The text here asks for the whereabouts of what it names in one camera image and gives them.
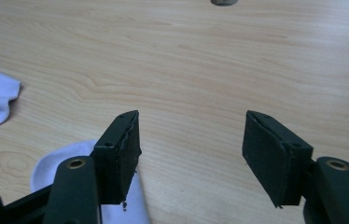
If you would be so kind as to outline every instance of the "wood grain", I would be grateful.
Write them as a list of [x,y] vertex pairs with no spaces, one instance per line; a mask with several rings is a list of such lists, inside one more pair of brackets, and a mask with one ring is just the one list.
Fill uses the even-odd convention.
[[245,165],[248,109],[349,161],[349,1],[0,0],[0,72],[22,82],[0,125],[5,203],[43,155],[133,109],[152,223],[303,223]]

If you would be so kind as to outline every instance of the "dark object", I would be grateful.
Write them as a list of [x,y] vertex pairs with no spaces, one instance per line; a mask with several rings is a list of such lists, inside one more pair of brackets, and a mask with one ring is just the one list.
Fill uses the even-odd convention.
[[247,111],[243,156],[275,206],[306,199],[306,223],[349,223],[349,162],[323,157],[276,119]]
[[3,206],[0,224],[101,223],[101,204],[125,202],[142,153],[139,113],[116,117],[91,155],[63,161],[54,183]]

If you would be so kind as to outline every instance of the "light wood tabletop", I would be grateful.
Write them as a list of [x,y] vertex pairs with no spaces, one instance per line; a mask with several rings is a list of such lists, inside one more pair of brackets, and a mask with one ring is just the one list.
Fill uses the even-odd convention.
[[242,157],[245,113],[349,161],[349,1],[0,0],[0,72],[21,81],[0,125],[0,195],[47,153],[137,109],[152,223],[303,223]]

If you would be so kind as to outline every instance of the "table surface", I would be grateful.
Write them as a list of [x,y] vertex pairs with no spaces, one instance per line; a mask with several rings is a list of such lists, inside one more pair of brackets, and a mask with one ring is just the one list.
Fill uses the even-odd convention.
[[140,112],[152,223],[303,223],[242,157],[245,113],[349,161],[349,1],[0,0],[0,72],[22,83],[0,125],[0,195],[47,153]]

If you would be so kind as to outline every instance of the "wooden table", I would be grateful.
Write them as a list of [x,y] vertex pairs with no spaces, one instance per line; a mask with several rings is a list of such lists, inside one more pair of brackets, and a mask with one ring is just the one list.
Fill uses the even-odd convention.
[[22,82],[0,125],[0,195],[35,163],[138,109],[152,223],[303,223],[242,157],[245,112],[349,161],[349,1],[0,0],[0,72]]

